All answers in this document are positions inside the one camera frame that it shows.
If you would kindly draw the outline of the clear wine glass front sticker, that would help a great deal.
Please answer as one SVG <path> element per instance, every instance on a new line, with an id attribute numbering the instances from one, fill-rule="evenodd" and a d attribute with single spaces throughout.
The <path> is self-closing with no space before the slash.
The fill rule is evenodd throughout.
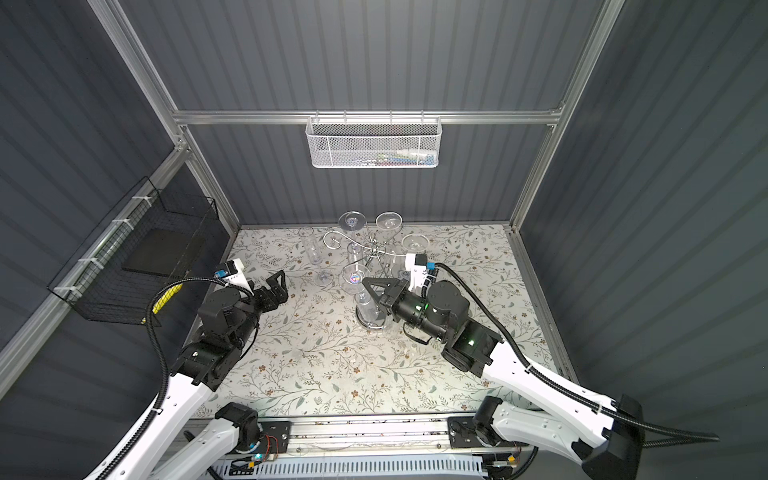
<path id="1" fill-rule="evenodd" d="M 355 315 L 359 324 L 370 327 L 372 299 L 363 285 L 366 272 L 359 264 L 345 266 L 340 274 L 344 291 L 353 297 Z"/>

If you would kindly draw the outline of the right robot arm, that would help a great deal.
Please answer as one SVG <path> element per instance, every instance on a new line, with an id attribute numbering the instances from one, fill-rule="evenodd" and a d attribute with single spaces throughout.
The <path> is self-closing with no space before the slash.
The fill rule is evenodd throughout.
<path id="1" fill-rule="evenodd" d="M 485 445 L 525 443 L 581 466 L 592 479 L 633 479 L 645 436 L 634 425 L 612 419 L 615 412 L 641 419 L 633 399 L 614 402 L 588 392 L 525 356 L 500 334 L 469 315 L 469 301 L 449 281 L 435 283 L 421 297 L 404 280 L 365 278 L 378 307 L 443 345 L 442 357 L 462 372 L 512 390 L 534 404 L 517 407 L 489 396 L 475 413 L 477 437 Z"/>

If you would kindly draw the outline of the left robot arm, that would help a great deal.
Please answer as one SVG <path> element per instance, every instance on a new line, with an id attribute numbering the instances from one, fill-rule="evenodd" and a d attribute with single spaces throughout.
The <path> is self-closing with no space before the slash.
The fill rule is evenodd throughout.
<path id="1" fill-rule="evenodd" d="M 114 449 L 89 473 L 91 479 L 197 479 L 221 457 L 258 453 L 266 436 L 256 410 L 230 402 L 170 459 L 163 456 L 199 407 L 209 401 L 255 339 L 262 314 L 289 298 L 284 271 L 258 287 L 242 264 L 227 261 L 208 283 L 216 285 L 201 304 L 198 341 L 174 362 L 160 361 L 161 385 L 147 409 Z"/>

